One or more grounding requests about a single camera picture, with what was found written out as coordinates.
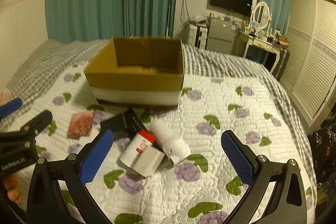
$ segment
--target louvered door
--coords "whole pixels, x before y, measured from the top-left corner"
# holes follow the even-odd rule
[[[305,61],[315,19],[315,0],[293,0],[287,30],[290,56],[281,80],[293,90]]]
[[[318,112],[334,82],[335,52],[336,5],[330,0],[318,0],[314,40],[302,74],[293,89],[293,94],[305,106],[311,117]]]

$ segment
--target red lid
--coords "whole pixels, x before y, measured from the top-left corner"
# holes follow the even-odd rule
[[[151,143],[155,142],[155,137],[145,129],[140,129],[138,134],[144,137],[146,140],[150,141]]]

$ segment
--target blue textured pad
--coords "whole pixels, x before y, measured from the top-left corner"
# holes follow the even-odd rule
[[[91,149],[81,164],[81,172],[79,179],[85,185],[92,182],[103,163],[107,153],[110,151],[113,144],[113,133],[111,130],[106,130],[103,136],[98,140],[96,145]]]
[[[254,182],[254,172],[251,163],[226,131],[222,134],[221,143],[241,182],[251,186]]]
[[[6,118],[21,107],[22,100],[20,98],[15,98],[14,100],[0,107],[0,118]]]

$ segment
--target refrigerator door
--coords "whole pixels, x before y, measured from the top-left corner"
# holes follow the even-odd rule
[[[215,39],[215,38],[208,38],[208,42],[206,45],[206,50],[213,51],[213,52],[221,52],[224,54],[231,54],[233,47],[233,42]]]
[[[232,22],[219,19],[211,19],[208,37],[233,41],[236,30],[232,30]]]

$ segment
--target white louvered wardrobe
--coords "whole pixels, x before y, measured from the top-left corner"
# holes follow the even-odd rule
[[[287,38],[280,83],[316,130],[335,104],[336,0],[293,0]]]

